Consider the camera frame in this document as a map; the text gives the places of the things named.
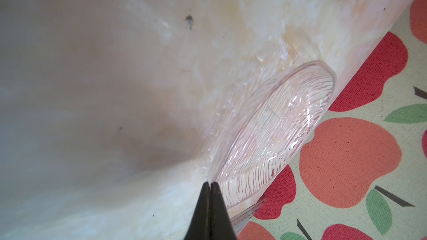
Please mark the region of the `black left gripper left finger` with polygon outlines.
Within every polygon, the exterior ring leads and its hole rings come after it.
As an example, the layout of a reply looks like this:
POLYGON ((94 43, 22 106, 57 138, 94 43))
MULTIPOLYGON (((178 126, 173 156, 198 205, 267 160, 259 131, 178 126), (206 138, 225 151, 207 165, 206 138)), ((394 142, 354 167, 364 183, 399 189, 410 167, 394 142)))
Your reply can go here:
POLYGON ((211 229, 211 188, 202 185, 199 198, 184 240, 209 240, 211 229))

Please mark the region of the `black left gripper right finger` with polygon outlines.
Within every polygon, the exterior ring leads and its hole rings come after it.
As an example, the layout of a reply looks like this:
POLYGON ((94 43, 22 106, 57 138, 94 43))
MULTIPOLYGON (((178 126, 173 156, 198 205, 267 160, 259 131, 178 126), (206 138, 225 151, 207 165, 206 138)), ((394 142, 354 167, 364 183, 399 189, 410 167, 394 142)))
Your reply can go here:
POLYGON ((220 185, 216 182, 211 183, 210 239, 237 240, 220 185))

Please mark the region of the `clear glass round plate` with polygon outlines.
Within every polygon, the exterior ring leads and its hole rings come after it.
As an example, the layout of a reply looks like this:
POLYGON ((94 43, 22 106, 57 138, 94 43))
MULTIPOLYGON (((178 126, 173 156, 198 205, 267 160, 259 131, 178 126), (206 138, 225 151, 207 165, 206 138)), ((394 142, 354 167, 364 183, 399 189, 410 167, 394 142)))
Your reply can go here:
POLYGON ((332 98, 336 74, 323 61, 242 85, 217 113, 203 147, 207 179, 229 210, 251 201, 289 164, 332 98))

